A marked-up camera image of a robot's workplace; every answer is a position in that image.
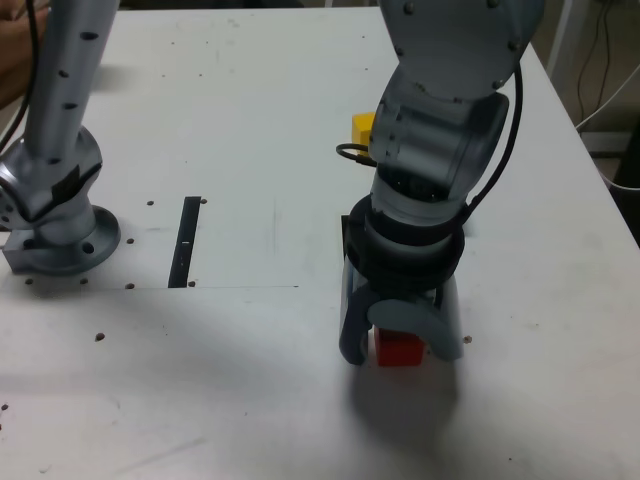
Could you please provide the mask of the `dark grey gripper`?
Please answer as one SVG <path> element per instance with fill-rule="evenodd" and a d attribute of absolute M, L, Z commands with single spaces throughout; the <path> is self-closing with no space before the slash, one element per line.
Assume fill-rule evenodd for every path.
<path fill-rule="evenodd" d="M 345 262 L 340 321 L 339 349 L 351 365 L 365 363 L 372 324 L 418 336 L 440 360 L 455 361 L 463 355 L 454 278 L 447 280 L 443 288 L 428 290 L 375 285 L 362 279 L 353 265 Z"/>

